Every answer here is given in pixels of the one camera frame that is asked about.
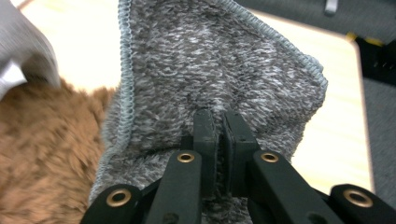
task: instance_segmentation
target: metal grommet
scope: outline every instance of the metal grommet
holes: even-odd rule
[[[279,157],[273,153],[265,152],[262,153],[262,160],[268,162],[277,162],[279,161]]]
[[[195,159],[194,155],[190,153],[181,153],[180,155],[177,156],[177,160],[181,162],[190,162]]]
[[[373,206],[373,200],[369,198],[365,193],[356,189],[344,190],[344,197],[350,202],[359,207],[371,207]]]
[[[123,198],[119,200],[115,199],[114,197],[118,195],[123,196]],[[107,196],[106,203],[110,207],[120,207],[128,203],[131,198],[132,194],[128,189],[115,189]]]

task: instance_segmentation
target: screw hole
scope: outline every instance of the screw hole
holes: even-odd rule
[[[163,215],[163,224],[177,224],[178,215],[175,213],[166,213]]]
[[[125,194],[123,193],[119,193],[113,196],[113,201],[119,202],[122,201],[123,199],[125,199]]]
[[[191,159],[191,156],[190,155],[182,155],[181,159],[184,161],[187,161],[187,160]]]
[[[326,218],[317,213],[309,213],[308,219],[312,224],[327,224]]]

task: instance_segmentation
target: gray fleece fabric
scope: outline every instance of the gray fleece fabric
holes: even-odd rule
[[[112,185],[142,189],[160,178],[201,108],[219,134],[221,114],[238,111],[262,149],[290,160],[325,97],[316,60],[234,1],[120,0],[119,20],[121,83],[90,203]],[[251,223],[247,200],[224,195],[218,170],[203,223]]]

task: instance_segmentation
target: gray cloth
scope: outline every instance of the gray cloth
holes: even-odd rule
[[[262,149],[290,160],[325,97],[316,60],[234,1],[120,0],[119,13],[121,83],[90,203],[112,185],[142,189],[160,178],[200,108],[211,110],[218,133],[221,114],[238,111]],[[246,200],[222,193],[222,175],[203,223],[251,222]]]
[[[0,0],[0,73],[12,61],[27,81],[61,86],[50,42],[9,0]]]

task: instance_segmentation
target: brown fur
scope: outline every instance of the brown fur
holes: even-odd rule
[[[0,223],[79,223],[113,91],[27,83],[0,101]]]

